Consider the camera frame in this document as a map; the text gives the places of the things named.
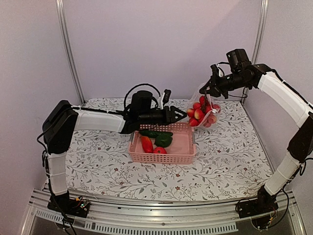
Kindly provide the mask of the red tomato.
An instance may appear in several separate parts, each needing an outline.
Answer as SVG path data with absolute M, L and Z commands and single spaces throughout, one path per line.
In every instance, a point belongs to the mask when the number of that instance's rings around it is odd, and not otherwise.
M 167 154 L 167 151 L 163 147 L 156 147 L 153 151 L 154 154 Z

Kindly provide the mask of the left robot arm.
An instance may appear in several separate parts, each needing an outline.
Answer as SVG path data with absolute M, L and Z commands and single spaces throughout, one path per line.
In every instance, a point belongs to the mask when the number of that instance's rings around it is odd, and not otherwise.
M 144 124 L 169 125 L 187 117 L 175 106 L 151 107 L 151 100 L 135 100 L 122 111 L 103 111 L 72 106 L 60 101 L 43 123 L 41 143 L 47 153 L 44 160 L 49 190 L 54 205 L 69 212 L 73 203 L 66 184 L 66 155 L 72 135 L 78 130 L 102 130 L 130 134 Z

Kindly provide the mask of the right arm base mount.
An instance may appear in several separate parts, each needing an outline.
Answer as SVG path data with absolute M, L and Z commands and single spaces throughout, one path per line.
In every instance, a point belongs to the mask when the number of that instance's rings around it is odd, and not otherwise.
M 269 204 L 260 203 L 258 199 L 253 200 L 240 200 L 235 206 L 235 211 L 240 218 L 246 218 L 264 213 L 274 212 L 278 210 L 278 204 L 276 201 Z

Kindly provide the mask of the orange red pepper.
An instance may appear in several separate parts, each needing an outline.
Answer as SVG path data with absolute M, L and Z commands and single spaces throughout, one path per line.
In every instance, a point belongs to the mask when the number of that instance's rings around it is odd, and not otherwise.
M 153 153 L 154 148 L 151 139 L 148 136 L 141 136 L 141 145 L 145 153 Z

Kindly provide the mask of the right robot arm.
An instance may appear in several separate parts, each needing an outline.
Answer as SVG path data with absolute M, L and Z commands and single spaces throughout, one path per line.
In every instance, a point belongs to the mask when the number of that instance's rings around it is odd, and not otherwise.
M 241 104 L 226 102 L 216 127 L 196 132 L 199 153 L 193 166 L 175 166 L 179 180 L 166 191 L 173 200 L 221 200 L 258 196 L 256 213 L 264 213 L 310 153 L 313 109 L 276 71 L 262 76 L 259 89 L 292 118 L 298 133 L 281 163 L 271 171 L 260 141 Z

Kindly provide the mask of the green avocado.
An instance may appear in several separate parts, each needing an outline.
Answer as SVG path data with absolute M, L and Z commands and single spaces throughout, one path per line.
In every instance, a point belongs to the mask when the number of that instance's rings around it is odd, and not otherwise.
M 166 147 L 169 147 L 172 143 L 172 140 L 173 138 L 169 135 L 159 135 L 155 138 L 155 145 L 157 147 L 163 147 L 163 148 L 166 148 Z

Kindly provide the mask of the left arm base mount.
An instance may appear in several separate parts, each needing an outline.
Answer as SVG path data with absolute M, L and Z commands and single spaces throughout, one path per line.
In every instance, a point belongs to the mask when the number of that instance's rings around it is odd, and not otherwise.
M 87 218 L 90 208 L 90 200 L 83 199 L 81 196 L 75 199 L 66 195 L 51 196 L 47 208 L 66 215 Z

